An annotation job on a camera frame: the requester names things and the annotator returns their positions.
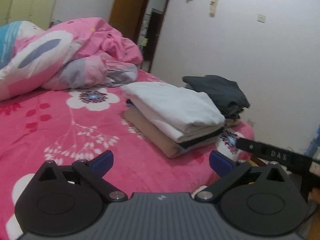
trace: metal screw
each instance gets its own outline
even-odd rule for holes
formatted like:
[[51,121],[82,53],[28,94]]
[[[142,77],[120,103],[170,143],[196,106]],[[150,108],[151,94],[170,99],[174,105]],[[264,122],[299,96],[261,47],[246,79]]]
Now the metal screw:
[[109,194],[109,197],[115,200],[119,200],[125,197],[125,194],[122,191],[113,191]]
[[210,191],[200,191],[197,196],[204,200],[213,198],[213,194]]

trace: cabinet door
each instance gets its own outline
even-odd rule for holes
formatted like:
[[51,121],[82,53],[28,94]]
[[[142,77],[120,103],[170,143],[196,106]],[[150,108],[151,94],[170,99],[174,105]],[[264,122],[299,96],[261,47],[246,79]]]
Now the cabinet door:
[[48,29],[55,1],[56,0],[33,0],[29,21],[40,28]]
[[0,0],[0,27],[7,24],[12,0]]
[[8,22],[28,21],[32,0],[12,0]]

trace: pink bedsheet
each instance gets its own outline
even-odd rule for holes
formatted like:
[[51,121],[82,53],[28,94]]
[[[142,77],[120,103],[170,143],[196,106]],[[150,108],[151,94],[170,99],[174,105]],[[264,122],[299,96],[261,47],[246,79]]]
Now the pink bedsheet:
[[[138,81],[159,80],[139,71]],[[45,160],[69,165],[110,149],[114,166],[104,179],[129,196],[133,192],[192,192],[218,178],[209,167],[212,150],[238,154],[232,136],[253,139],[252,128],[241,123],[224,133],[216,145],[168,159],[122,118],[125,109],[120,88],[36,90],[0,102],[0,239],[14,238],[14,204]]]

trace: stack of folded laundry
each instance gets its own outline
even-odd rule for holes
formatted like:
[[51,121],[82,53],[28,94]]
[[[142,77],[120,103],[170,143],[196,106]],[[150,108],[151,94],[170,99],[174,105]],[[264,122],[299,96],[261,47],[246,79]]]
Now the stack of folded laundry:
[[124,117],[168,158],[215,142],[225,118],[206,93],[162,82],[122,86],[129,108]]
[[227,127],[239,124],[239,114],[244,108],[250,107],[245,94],[235,81],[215,75],[186,76],[182,80],[187,83],[186,88],[196,92],[205,92],[211,98],[225,116]]

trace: doorway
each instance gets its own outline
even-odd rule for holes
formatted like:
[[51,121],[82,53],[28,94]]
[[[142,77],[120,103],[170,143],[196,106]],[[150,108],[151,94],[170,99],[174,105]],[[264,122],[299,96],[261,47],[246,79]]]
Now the doorway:
[[163,22],[167,0],[149,0],[144,12],[137,44],[143,55],[140,68],[150,72]]
[[140,65],[150,72],[169,0],[114,0],[109,23],[134,41],[145,60]]

